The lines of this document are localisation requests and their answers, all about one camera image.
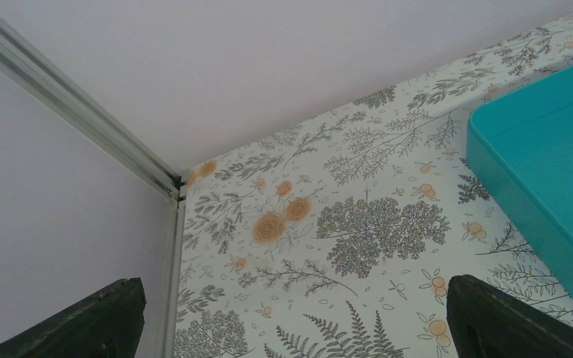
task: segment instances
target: black plastic object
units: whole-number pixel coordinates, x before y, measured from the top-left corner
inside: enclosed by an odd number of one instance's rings
[[[449,281],[447,322],[461,358],[573,357],[573,328],[465,274]]]

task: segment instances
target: dark green object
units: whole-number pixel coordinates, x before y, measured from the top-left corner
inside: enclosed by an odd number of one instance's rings
[[[453,276],[447,322],[461,358],[573,358],[573,328],[477,278]]]
[[[139,278],[118,280],[0,344],[0,358],[134,357],[146,305]]]

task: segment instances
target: floral wallpaper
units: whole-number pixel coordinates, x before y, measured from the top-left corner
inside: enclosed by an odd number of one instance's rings
[[[486,101],[573,64],[573,14],[192,169],[175,357],[455,357],[448,280],[573,327],[465,161]]]

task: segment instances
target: wall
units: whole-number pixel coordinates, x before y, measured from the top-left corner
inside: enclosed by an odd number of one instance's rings
[[[138,356],[152,357],[169,217],[162,195],[0,72],[0,342],[139,276]]]
[[[573,12],[573,0],[0,0],[178,172]]]

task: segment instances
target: turquoise tray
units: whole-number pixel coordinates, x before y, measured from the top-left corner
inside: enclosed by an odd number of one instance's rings
[[[467,162],[573,299],[573,67],[479,107]]]

